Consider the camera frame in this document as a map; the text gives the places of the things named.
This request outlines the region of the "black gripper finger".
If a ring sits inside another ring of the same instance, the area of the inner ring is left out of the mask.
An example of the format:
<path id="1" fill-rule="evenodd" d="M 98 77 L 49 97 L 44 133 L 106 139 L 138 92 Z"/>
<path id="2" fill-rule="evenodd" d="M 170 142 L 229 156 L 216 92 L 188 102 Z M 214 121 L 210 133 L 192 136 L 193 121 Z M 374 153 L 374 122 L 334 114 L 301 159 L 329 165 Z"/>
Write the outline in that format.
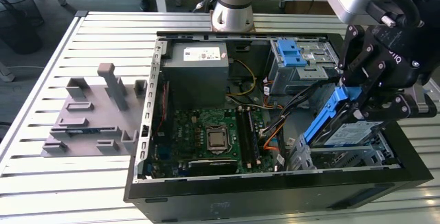
<path id="1" fill-rule="evenodd" d="M 413 97 L 402 91 L 374 92 L 357 98 L 353 116 L 369 122 L 401 120 L 416 118 L 418 108 Z"/>
<path id="2" fill-rule="evenodd" d="M 348 25 L 341 47 L 338 69 L 341 84 L 350 87 L 366 85 L 378 69 L 381 46 L 373 37 L 381 26 Z"/>

